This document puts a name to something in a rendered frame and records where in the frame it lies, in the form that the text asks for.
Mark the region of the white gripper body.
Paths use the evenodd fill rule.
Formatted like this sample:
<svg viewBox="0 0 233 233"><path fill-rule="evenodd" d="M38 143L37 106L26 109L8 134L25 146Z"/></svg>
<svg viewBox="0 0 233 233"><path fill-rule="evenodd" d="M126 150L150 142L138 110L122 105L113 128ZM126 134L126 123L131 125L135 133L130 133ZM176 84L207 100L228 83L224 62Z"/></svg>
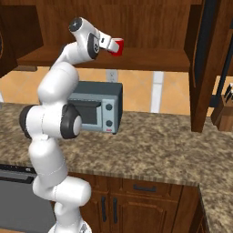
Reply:
<svg viewBox="0 0 233 233"><path fill-rule="evenodd" d="M112 38L106 50L112 53L116 53L120 47L120 45L117 42L118 38Z"/></svg>

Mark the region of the plain wooden cabinet door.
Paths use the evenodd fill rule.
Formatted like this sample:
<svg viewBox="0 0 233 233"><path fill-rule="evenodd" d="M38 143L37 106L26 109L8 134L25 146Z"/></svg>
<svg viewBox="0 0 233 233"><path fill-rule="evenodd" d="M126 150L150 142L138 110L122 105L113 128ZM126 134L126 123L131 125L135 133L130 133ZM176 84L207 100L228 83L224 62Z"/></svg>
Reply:
<svg viewBox="0 0 233 233"><path fill-rule="evenodd" d="M43 45L33 0L0 0L0 78Z"/></svg>

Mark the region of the wooden cabinet door dark panel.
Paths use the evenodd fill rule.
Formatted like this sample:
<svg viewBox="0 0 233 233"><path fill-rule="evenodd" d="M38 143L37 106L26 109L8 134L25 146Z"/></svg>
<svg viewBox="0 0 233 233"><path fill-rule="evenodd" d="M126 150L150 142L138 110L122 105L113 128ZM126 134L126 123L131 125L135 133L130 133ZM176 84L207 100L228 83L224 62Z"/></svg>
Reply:
<svg viewBox="0 0 233 233"><path fill-rule="evenodd" d="M201 133L216 77L228 73L233 46L233 0L194 0L190 8L185 52L190 62L189 99L191 130Z"/></svg>

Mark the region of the wooden base cabinet door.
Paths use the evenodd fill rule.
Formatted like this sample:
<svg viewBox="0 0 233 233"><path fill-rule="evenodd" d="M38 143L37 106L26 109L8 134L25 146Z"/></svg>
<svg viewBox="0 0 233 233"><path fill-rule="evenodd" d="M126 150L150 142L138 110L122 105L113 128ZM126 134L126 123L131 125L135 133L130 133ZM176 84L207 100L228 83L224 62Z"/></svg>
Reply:
<svg viewBox="0 0 233 233"><path fill-rule="evenodd" d="M102 219L101 197L106 197L106 222ZM110 233L107 192L93 191L90 200L80 208L80 212L93 233Z"/></svg>
<svg viewBox="0 0 233 233"><path fill-rule="evenodd" d="M117 198L117 223L113 221L113 198ZM159 198L111 195L112 233L172 233L177 202Z"/></svg>

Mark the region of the grey toaster oven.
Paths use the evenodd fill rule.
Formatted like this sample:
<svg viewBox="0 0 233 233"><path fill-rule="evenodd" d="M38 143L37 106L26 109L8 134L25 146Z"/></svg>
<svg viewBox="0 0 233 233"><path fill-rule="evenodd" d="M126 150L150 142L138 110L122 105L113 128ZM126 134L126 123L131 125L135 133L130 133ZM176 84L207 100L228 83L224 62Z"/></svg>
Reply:
<svg viewBox="0 0 233 233"><path fill-rule="evenodd" d="M116 134L123 114L121 83L80 81L68 98L82 118L82 129Z"/></svg>

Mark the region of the wooden knife block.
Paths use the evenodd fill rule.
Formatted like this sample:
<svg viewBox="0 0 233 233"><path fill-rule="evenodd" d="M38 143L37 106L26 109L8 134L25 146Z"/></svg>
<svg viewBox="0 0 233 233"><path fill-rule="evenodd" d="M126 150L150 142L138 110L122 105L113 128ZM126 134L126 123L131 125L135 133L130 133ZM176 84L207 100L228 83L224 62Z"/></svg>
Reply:
<svg viewBox="0 0 233 233"><path fill-rule="evenodd" d="M233 130L233 83L228 85L210 118L219 131L231 132Z"/></svg>

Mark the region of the wooden drawer front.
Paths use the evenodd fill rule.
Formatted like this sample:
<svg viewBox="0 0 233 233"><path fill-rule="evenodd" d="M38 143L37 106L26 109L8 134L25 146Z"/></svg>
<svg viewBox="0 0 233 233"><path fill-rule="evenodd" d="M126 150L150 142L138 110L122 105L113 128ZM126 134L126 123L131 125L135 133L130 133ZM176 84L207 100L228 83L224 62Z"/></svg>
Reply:
<svg viewBox="0 0 233 233"><path fill-rule="evenodd" d="M137 184L140 187L153 187L157 188L157 192L146 192L140 190L134 190L133 185ZM145 181L145 180L134 180L134 179L124 179L123 180L123 190L127 193L144 195L144 196L151 196L163 199L170 199L177 201L180 196L181 192L180 185L173 185L168 183L161 183L161 182L152 182L152 181Z"/></svg>
<svg viewBox="0 0 233 233"><path fill-rule="evenodd" d="M91 188L95 191L124 193L123 179L120 177L105 177L90 174L80 174L75 172L69 172L68 175L70 177L78 177L84 179L91 185Z"/></svg>

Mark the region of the grey dishwasher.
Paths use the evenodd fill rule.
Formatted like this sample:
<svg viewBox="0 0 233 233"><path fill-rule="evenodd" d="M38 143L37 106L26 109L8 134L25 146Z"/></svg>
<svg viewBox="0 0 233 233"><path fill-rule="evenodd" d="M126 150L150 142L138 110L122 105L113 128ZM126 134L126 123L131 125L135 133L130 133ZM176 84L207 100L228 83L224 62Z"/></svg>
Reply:
<svg viewBox="0 0 233 233"><path fill-rule="evenodd" d="M0 164L0 228L47 233L56 223L51 203L36 196L32 167Z"/></svg>

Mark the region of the wooden wall cabinet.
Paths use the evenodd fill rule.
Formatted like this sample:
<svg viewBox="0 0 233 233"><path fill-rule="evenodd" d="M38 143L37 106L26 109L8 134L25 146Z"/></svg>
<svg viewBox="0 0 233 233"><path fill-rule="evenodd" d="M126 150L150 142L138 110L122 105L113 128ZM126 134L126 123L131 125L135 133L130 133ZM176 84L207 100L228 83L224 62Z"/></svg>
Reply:
<svg viewBox="0 0 233 233"><path fill-rule="evenodd" d="M84 68L187 71L189 15L203 0L35 0L44 44L18 59L20 65L50 66L74 37L72 19L82 16L98 30L124 40L123 55L102 50Z"/></svg>

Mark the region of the white wall outlet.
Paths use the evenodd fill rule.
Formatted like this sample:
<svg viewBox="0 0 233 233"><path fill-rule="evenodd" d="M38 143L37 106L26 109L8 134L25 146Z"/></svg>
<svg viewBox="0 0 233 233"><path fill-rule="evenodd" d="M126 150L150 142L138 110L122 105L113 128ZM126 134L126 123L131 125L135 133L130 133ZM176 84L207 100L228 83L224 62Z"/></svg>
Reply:
<svg viewBox="0 0 233 233"><path fill-rule="evenodd" d="M118 72L116 69L106 70L106 81L116 83L118 81Z"/></svg>

